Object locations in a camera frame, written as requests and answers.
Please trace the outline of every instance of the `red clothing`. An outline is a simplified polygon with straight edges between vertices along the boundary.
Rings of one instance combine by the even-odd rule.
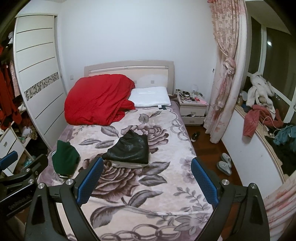
[[[65,100],[65,119],[70,125],[109,126],[120,121],[135,83],[122,74],[102,74],[79,79]]]
[[[0,71],[0,105],[2,109],[2,114],[0,115],[2,118],[0,119],[1,122],[1,129],[6,130],[10,125],[10,121],[5,121],[5,119],[12,115],[12,119],[15,123],[20,124],[22,121],[22,116],[18,112],[18,109],[12,102],[12,92],[9,91],[9,84],[10,78],[8,73],[6,73],[7,69],[4,69],[4,75],[2,71]]]
[[[250,110],[247,113],[247,115],[244,117],[243,135],[247,136],[247,137],[253,137],[259,121],[260,122],[264,121],[263,124],[266,125],[267,127],[271,127],[271,128],[272,127],[281,128],[284,125],[284,123],[281,120],[281,117],[279,115],[278,109],[276,109],[276,117],[273,120],[272,115],[269,112],[269,110],[267,110],[263,106],[255,104],[252,106],[252,110]]]

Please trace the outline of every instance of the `metal bolt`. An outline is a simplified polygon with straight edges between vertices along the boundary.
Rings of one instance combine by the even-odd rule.
[[[251,188],[256,189],[258,186],[255,183],[251,183]]]
[[[227,186],[227,185],[229,185],[229,181],[226,180],[226,179],[223,179],[223,180],[222,180],[222,184],[225,185],[225,186]]]
[[[66,181],[66,184],[67,185],[71,185],[73,183],[73,179],[68,179],[67,181]]]
[[[40,183],[40,184],[38,185],[38,188],[39,188],[39,189],[42,189],[42,188],[44,188],[44,186],[45,186],[44,183]]]

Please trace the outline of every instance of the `white stripe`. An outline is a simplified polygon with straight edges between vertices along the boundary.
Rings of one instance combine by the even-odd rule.
[[[261,54],[258,71],[264,73],[265,60],[266,60],[266,49],[267,49],[267,33],[266,27],[261,25]]]

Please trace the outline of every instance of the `decorative mirror strip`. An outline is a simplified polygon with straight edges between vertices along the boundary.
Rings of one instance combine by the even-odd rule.
[[[25,96],[27,101],[31,99],[35,94],[39,93],[45,87],[49,86],[53,82],[59,79],[58,72],[46,77],[45,79],[39,81],[37,84],[33,85],[31,88],[25,91]]]

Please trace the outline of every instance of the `rose pattern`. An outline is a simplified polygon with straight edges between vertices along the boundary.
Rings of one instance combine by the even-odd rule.
[[[166,145],[168,143],[167,138],[169,134],[166,133],[167,130],[163,129],[161,126],[145,124],[128,126],[127,128],[121,130],[121,134],[125,135],[129,130],[133,130],[140,135],[147,135],[149,151],[151,154],[158,151],[158,146]]]
[[[181,168],[184,170],[182,173],[183,181],[186,183],[193,184],[195,182],[195,178],[191,172],[191,161],[190,157],[181,158],[179,163],[182,164]]]
[[[86,169],[96,156],[85,159],[79,172]],[[142,168],[116,168],[112,166],[111,161],[104,160],[104,171],[91,195],[108,201],[117,201],[123,196],[131,197],[136,187],[140,185],[138,178],[141,171]]]

